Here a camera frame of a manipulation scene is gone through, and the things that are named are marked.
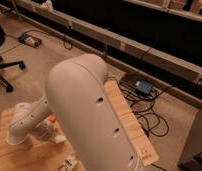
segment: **cable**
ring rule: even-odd
[[[160,169],[160,170],[168,171],[168,170],[166,170],[166,169],[164,169],[164,168],[162,168],[162,167],[160,167],[160,166],[158,166],[156,164],[151,164],[151,165],[154,166],[154,167],[156,167],[156,168],[158,168],[158,169]]]
[[[21,43],[19,43],[19,44],[17,44],[17,45],[15,45],[15,46],[13,46],[13,47],[11,47],[11,48],[9,48],[9,49],[7,49],[7,50],[5,50],[5,51],[3,51],[3,52],[1,52],[0,53],[0,56],[1,55],[3,55],[3,54],[5,54],[5,53],[7,53],[7,52],[10,52],[10,51],[12,51],[12,50],[14,50],[14,49],[16,49],[16,48],[18,48],[19,46],[21,46],[22,44]]]
[[[8,33],[5,33],[5,36],[10,37],[10,38],[15,39],[15,40],[18,40],[18,37],[15,37],[15,36],[10,35]]]
[[[69,27],[66,28],[65,32],[63,33],[63,38],[59,37],[59,36],[55,36],[55,35],[52,35],[52,34],[49,34],[49,33],[46,33],[46,32],[43,32],[43,31],[40,31],[40,30],[28,30],[28,31],[25,31],[24,33],[29,33],[29,32],[37,32],[37,33],[41,33],[41,34],[45,34],[47,36],[51,36],[51,37],[55,37],[55,38],[58,38],[60,40],[63,41],[63,45],[64,47],[67,49],[67,50],[71,50],[73,48],[73,44],[72,44],[72,41],[68,40],[67,37],[66,37],[66,31],[70,30]]]
[[[156,137],[164,137],[169,133],[169,124],[167,123],[166,119],[162,117],[160,114],[157,114],[154,111],[154,106],[155,106],[155,101],[156,99],[162,95],[167,89],[171,88],[167,87],[163,91],[159,92],[155,88],[151,91],[150,95],[147,97],[141,96],[138,94],[135,90],[135,86],[132,85],[131,83],[127,82],[127,79],[121,79],[119,83],[119,87],[121,91],[124,94],[124,97],[126,100],[131,103],[130,107],[133,108],[133,113],[137,117],[138,120],[143,120],[143,122],[139,121],[144,132],[146,133],[147,136],[150,134],[156,136]],[[140,102],[143,102],[145,104],[148,104],[148,107],[142,110],[134,110],[135,104],[139,104]],[[153,125],[150,124],[150,117],[155,118],[156,122],[153,123]],[[165,126],[165,131],[162,133],[157,133],[156,128],[160,125],[164,124]]]

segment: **floor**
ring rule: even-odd
[[[15,37],[18,37],[21,32],[36,29],[28,23],[19,22],[14,16],[0,15],[0,24],[7,34]],[[38,49],[19,45],[16,39],[9,36],[0,48],[0,54],[3,55],[5,62],[23,60],[27,66],[24,71],[12,67],[1,72],[14,86],[14,92],[6,93],[5,89],[0,86],[0,114],[4,109],[13,107],[18,102],[38,100],[44,92],[44,82],[48,72],[55,64],[86,53],[76,47],[66,50],[63,43],[56,38],[38,33],[33,34],[43,41],[43,45]],[[123,71],[111,65],[108,65],[108,68],[109,75],[118,79],[124,74]],[[155,111],[162,114],[170,126],[170,132],[166,137],[150,137],[160,156],[156,164],[169,171],[178,171],[176,164],[198,110],[165,93],[157,100]],[[149,166],[147,170],[158,171],[159,169]]]

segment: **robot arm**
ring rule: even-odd
[[[46,82],[49,107],[41,100],[42,110],[31,110],[33,114],[11,122],[10,133],[30,132],[35,120],[38,124],[52,110],[87,171],[142,171],[142,163],[105,93],[106,79],[106,63],[96,55],[59,63]],[[20,131],[21,122],[31,124]]]

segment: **black cable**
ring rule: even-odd
[[[163,118],[161,115],[157,114],[155,111],[154,111],[154,105],[155,105],[155,101],[156,99],[162,95],[165,91],[167,91],[168,87],[166,89],[164,89],[163,91],[161,91],[159,93],[158,90],[156,89],[153,89],[150,93],[149,96],[147,97],[144,97],[144,96],[141,96],[140,94],[138,94],[135,90],[135,87],[132,86],[131,84],[129,83],[126,83],[124,82],[123,80],[120,82],[119,84],[120,88],[121,88],[121,91],[123,92],[124,94],[124,97],[129,101],[131,102],[131,107],[133,108],[135,104],[138,104],[139,102],[145,102],[145,103],[149,103],[149,106],[143,110],[133,110],[133,113],[135,114],[135,116],[138,118],[138,119],[143,119],[145,121],[145,124],[146,125],[143,125],[141,122],[141,126],[142,128],[145,130],[145,133],[147,135],[149,134],[152,134],[156,137],[164,137],[166,136],[168,133],[169,133],[169,125],[166,121],[165,118]],[[154,123],[154,125],[150,125],[150,119],[149,117],[155,117],[157,119],[157,122]],[[166,126],[165,127],[165,132],[159,134],[159,133],[156,133],[154,131],[155,128],[157,128],[160,124],[164,123],[164,125]]]
[[[69,29],[70,29],[69,27],[66,28],[65,32],[63,33],[63,38],[61,38],[59,36],[56,36],[56,35],[46,33],[46,32],[43,32],[43,31],[40,31],[40,30],[34,30],[34,29],[25,31],[24,33],[37,32],[37,33],[45,34],[47,36],[58,38],[58,39],[63,41],[63,45],[67,50],[71,50],[73,48],[72,41],[68,40],[67,37],[66,37],[66,31],[68,31]]]
[[[8,34],[8,33],[5,33],[5,36],[10,37],[10,38],[15,39],[15,40],[18,40],[18,37],[15,37],[15,36]]]
[[[8,53],[8,52],[10,52],[10,51],[12,51],[12,50],[14,50],[14,49],[16,49],[16,48],[18,48],[18,47],[21,46],[21,45],[22,45],[22,44],[19,43],[19,44],[13,46],[13,47],[11,47],[11,48],[9,48],[9,49],[7,49],[7,50],[1,52],[1,53],[0,53],[0,56],[3,55],[3,54],[5,54],[5,53]]]
[[[162,167],[160,167],[160,166],[158,166],[156,164],[151,164],[151,165],[154,166],[154,167],[156,167],[156,168],[158,168],[158,169],[160,169],[160,170],[168,171],[168,170],[166,170],[166,169],[164,169],[164,168],[162,168]]]

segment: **wooden board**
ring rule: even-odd
[[[107,95],[112,103],[127,135],[145,166],[158,160],[158,155],[151,145],[116,82],[109,81],[105,85]],[[6,142],[7,130],[12,109],[2,112],[0,127],[0,171],[57,171],[62,161],[70,154],[74,154],[71,144],[54,145],[50,142],[39,142],[29,137],[33,144],[31,148],[20,149],[10,146]],[[75,171],[85,171],[80,162]]]

